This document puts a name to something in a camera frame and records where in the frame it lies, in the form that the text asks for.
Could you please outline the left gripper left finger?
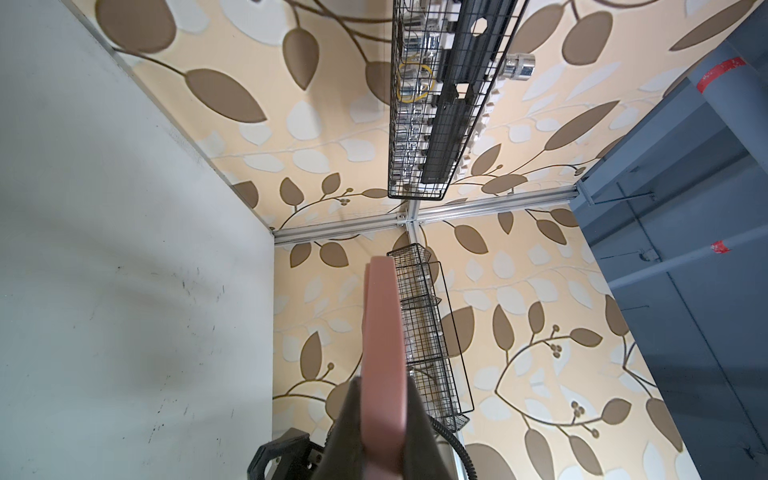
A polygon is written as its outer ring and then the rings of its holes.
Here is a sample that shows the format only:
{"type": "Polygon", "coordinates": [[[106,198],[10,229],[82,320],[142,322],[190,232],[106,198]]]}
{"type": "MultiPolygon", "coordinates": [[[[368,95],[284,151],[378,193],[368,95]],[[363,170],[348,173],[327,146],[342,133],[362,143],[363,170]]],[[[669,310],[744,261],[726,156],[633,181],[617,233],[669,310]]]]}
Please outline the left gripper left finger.
{"type": "Polygon", "coordinates": [[[326,442],[324,456],[313,479],[360,480],[365,452],[361,440],[361,378],[350,382],[342,409],[326,442]]]}

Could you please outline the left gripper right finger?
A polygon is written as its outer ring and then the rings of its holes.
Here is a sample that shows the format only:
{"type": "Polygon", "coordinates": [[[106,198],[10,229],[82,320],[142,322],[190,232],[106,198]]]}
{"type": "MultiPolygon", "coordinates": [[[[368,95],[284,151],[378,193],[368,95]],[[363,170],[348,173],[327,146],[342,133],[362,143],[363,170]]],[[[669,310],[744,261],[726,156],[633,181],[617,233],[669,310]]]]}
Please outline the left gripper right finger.
{"type": "Polygon", "coordinates": [[[407,379],[406,436],[403,448],[404,480],[449,480],[434,439],[433,429],[412,378],[407,379]]]}

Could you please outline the phone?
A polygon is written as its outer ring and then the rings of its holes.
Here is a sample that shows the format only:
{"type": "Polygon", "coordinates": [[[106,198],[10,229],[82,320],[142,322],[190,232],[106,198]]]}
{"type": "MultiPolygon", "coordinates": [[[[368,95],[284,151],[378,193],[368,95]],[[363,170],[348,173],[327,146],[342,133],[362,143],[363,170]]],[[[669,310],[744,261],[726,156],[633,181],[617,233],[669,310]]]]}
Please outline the phone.
{"type": "Polygon", "coordinates": [[[366,267],[360,386],[365,479],[400,479],[407,430],[405,340],[394,260],[366,267]]]}

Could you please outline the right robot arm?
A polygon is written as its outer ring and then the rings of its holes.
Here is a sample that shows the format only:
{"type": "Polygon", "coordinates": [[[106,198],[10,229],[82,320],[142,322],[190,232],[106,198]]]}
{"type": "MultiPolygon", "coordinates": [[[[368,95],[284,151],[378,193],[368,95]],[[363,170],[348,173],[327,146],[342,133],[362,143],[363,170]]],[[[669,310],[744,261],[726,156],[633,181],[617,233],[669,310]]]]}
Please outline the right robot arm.
{"type": "MultiPolygon", "coordinates": [[[[429,416],[435,435],[441,437],[461,461],[467,479],[477,480],[472,459],[457,436],[439,420],[429,416]]],[[[310,435],[290,428],[277,440],[259,447],[247,470],[247,479],[310,479],[317,470],[324,447],[310,440],[310,435]]]]}

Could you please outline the grey metal cabinet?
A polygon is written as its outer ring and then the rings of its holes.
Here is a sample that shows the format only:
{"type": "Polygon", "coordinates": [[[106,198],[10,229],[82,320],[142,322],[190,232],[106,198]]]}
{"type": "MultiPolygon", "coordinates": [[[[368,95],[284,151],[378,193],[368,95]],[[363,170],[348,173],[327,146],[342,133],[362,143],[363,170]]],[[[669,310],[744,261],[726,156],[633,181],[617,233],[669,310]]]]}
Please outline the grey metal cabinet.
{"type": "Polygon", "coordinates": [[[685,475],[767,475],[767,172],[679,75],[575,213],[687,450],[685,475]]]}

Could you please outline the aluminium frame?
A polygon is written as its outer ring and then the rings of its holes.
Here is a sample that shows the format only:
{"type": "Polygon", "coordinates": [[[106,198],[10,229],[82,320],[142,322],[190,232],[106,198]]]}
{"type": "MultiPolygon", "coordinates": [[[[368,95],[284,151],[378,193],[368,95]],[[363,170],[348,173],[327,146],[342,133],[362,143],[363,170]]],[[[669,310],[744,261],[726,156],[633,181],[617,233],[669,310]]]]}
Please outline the aluminium frame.
{"type": "Polygon", "coordinates": [[[109,50],[131,65],[178,69],[194,116],[224,118],[253,146],[235,152],[209,132],[199,146],[240,199],[301,265],[318,250],[347,264],[344,243],[401,226],[407,246],[448,203],[496,85],[529,75],[513,47],[516,1],[80,1],[109,50]]]}

